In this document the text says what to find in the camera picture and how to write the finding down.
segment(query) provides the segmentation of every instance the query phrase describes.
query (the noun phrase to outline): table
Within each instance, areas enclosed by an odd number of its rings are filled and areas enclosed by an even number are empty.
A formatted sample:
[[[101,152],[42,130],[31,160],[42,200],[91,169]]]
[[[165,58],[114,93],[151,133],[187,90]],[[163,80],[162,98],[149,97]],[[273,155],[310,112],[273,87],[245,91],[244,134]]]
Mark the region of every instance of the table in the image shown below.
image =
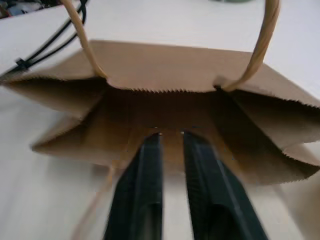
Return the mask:
[[[263,0],[238,4],[91,0],[85,28],[90,39],[252,51],[263,7]],[[317,98],[319,12],[318,0],[283,0],[265,57],[268,65]],[[58,6],[0,20],[0,72],[37,49],[66,18],[65,9]],[[33,70],[54,65],[79,48],[75,41]],[[69,240],[105,178],[103,167],[31,152],[29,144],[61,117],[61,113],[0,88],[1,240]],[[310,143],[308,148],[320,156],[319,143]],[[192,239],[183,177],[165,177],[165,240]],[[300,182],[245,187],[270,240],[319,239],[320,173]],[[108,193],[105,204],[96,211],[87,239],[100,239],[111,197]]]

